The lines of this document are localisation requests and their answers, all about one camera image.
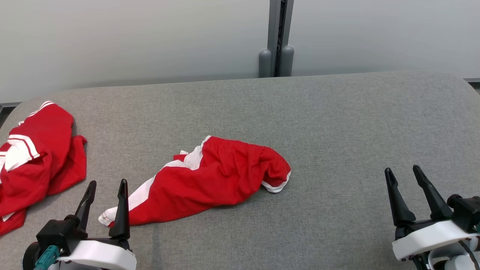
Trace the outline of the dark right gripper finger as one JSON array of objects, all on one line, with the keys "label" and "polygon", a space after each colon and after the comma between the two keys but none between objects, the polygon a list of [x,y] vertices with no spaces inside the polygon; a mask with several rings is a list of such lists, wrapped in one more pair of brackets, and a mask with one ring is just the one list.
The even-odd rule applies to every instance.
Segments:
[{"label": "dark right gripper finger", "polygon": [[414,165],[412,170],[418,185],[422,188],[427,199],[427,203],[430,208],[430,218],[434,221],[450,219],[453,214],[451,208],[449,208],[437,189],[430,182],[427,176],[425,176],[425,173],[422,171],[421,167]]},{"label": "dark right gripper finger", "polygon": [[385,168],[384,174],[394,226],[413,223],[416,220],[416,217],[414,213],[409,210],[403,200],[403,197],[398,190],[397,179],[391,171],[391,168]]}]

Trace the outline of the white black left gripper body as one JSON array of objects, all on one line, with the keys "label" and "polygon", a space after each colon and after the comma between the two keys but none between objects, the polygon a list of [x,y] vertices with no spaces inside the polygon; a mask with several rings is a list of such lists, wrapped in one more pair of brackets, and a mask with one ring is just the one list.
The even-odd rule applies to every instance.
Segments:
[{"label": "white black left gripper body", "polygon": [[130,236],[87,238],[73,242],[67,256],[69,270],[135,270],[137,257],[130,249]]}]

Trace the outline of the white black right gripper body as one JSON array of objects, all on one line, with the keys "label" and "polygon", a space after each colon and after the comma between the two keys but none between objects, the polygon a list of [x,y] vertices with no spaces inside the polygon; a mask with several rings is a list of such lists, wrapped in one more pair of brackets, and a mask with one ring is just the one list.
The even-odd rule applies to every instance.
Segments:
[{"label": "white black right gripper body", "polygon": [[396,226],[391,247],[396,260],[411,261],[417,270],[478,270],[479,223],[427,219]]}]

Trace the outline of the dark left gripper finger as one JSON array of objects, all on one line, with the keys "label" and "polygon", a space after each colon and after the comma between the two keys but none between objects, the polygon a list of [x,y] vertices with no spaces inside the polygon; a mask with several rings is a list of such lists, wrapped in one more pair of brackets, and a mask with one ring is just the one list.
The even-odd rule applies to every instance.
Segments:
[{"label": "dark left gripper finger", "polygon": [[75,216],[77,217],[77,228],[85,230],[89,220],[89,212],[91,204],[94,202],[97,182],[91,181],[82,197],[82,200],[77,207]]},{"label": "dark left gripper finger", "polygon": [[109,230],[110,239],[127,240],[130,238],[129,194],[126,179],[120,181],[118,207],[113,224]]}]

